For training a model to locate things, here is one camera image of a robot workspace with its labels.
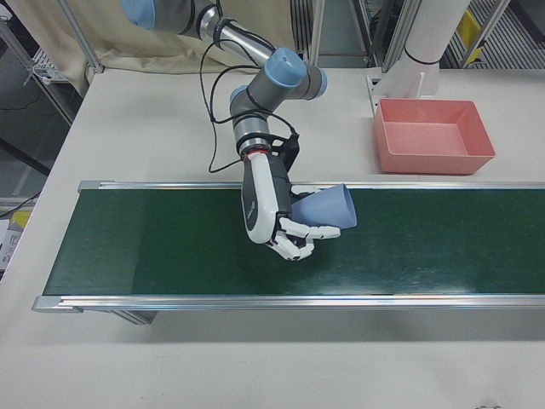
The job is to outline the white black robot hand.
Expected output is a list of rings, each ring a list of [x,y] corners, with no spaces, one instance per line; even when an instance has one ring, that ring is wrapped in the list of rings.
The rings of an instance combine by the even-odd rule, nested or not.
[[[281,158],[256,150],[244,156],[241,201],[250,240],[266,245],[283,259],[299,261],[312,255],[316,239],[334,239],[338,227],[311,227],[292,220],[292,203],[313,196],[313,186],[293,185]]]

